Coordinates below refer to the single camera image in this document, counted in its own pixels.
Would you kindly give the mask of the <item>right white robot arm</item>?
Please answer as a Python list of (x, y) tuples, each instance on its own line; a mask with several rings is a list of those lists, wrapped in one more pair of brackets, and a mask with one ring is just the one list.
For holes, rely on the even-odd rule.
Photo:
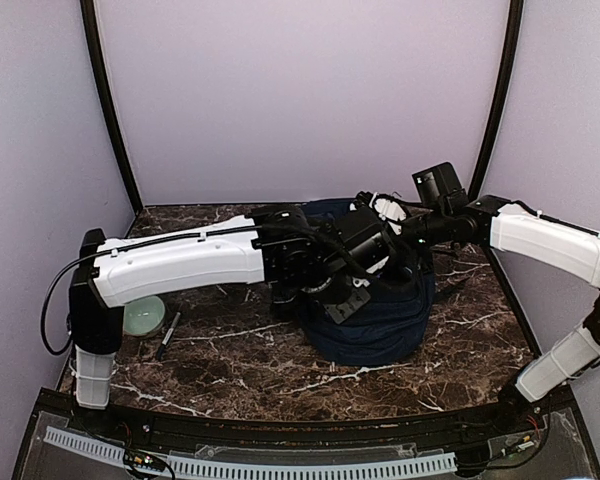
[(472, 199), (448, 162), (412, 178), (421, 213), (407, 213), (408, 203), (389, 194), (375, 194), (370, 202), (409, 246), (473, 244), (559, 270), (598, 293), (574, 329), (527, 364), (501, 393), (490, 424), (510, 434), (527, 420), (528, 404), (600, 364), (600, 231), (557, 219), (521, 200), (494, 195)]

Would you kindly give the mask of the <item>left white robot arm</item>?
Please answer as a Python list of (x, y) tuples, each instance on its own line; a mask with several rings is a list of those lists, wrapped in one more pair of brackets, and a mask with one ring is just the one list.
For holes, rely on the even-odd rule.
[(308, 218), (297, 205), (268, 205), (226, 221), (135, 239), (83, 239), (68, 289), (75, 348), (75, 399), (100, 436), (121, 427), (109, 405), (124, 308), (146, 297), (219, 284), (277, 284), (342, 303), (374, 282), (397, 252), (397, 233), (383, 214), (357, 206), (334, 220)]

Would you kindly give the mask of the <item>navy blue student backpack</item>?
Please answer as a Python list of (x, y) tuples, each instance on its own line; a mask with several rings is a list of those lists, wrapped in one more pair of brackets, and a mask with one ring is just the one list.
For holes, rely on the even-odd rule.
[(393, 244), (392, 258), (367, 287), (370, 301), (344, 323), (335, 324), (304, 291), (279, 286), (272, 288), (273, 315), (296, 321), (321, 356), (339, 365), (382, 366), (410, 355), (423, 340), (434, 303), (433, 260), (428, 251)]

